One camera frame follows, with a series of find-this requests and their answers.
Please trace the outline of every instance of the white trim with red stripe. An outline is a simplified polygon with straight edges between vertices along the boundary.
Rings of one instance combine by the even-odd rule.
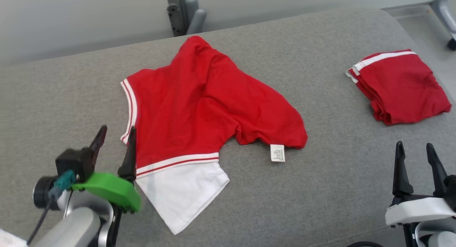
[[[136,169],[136,177],[141,178],[152,173],[156,173],[165,169],[171,169],[174,167],[187,165],[187,164],[200,164],[218,162],[217,153],[202,153],[202,154],[188,154],[169,158],[163,161],[159,161],[141,168]]]
[[[368,59],[365,59],[365,60],[361,60],[360,62],[356,63],[354,65],[354,67],[359,71],[361,71],[361,69],[363,69],[364,67],[367,67],[368,65],[374,63],[374,62],[377,62],[377,61],[380,61],[382,59],[386,59],[386,58],[389,58],[389,57],[395,57],[395,56],[403,56],[403,55],[407,55],[407,54],[415,54],[415,52],[413,51],[401,51],[401,52],[390,52],[390,53],[382,53],[382,54],[378,54],[376,56],[373,56],[371,58],[368,58]]]
[[[136,103],[136,97],[135,93],[133,92],[133,89],[131,88],[130,83],[128,82],[127,79],[123,80],[120,85],[122,85],[122,88],[125,91],[125,95],[127,96],[127,101],[128,101],[128,124],[127,124],[127,130],[125,131],[125,134],[120,137],[120,140],[127,144],[128,141],[128,136],[130,135],[130,129],[132,126],[135,125],[136,123],[136,118],[138,117],[138,104]]]

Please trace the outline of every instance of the green plastic part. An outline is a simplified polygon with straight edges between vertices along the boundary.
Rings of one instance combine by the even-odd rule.
[[[87,190],[109,202],[116,204],[126,211],[139,211],[141,197],[135,186],[125,179],[111,173],[96,173],[85,183],[72,185],[73,190]]]

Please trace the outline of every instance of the gray floor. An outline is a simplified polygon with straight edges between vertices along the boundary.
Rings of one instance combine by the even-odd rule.
[[[456,99],[456,52],[446,47],[451,35],[430,7],[386,11],[405,28],[424,54],[423,60]]]

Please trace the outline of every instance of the care label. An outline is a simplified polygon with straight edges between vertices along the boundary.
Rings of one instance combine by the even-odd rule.
[[[271,161],[285,162],[285,147],[284,145],[271,145]]]

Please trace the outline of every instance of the white wall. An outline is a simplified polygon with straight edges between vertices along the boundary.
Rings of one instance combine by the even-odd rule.
[[[336,7],[431,0],[199,0],[204,30]],[[27,61],[172,37],[167,0],[0,0],[0,62]]]

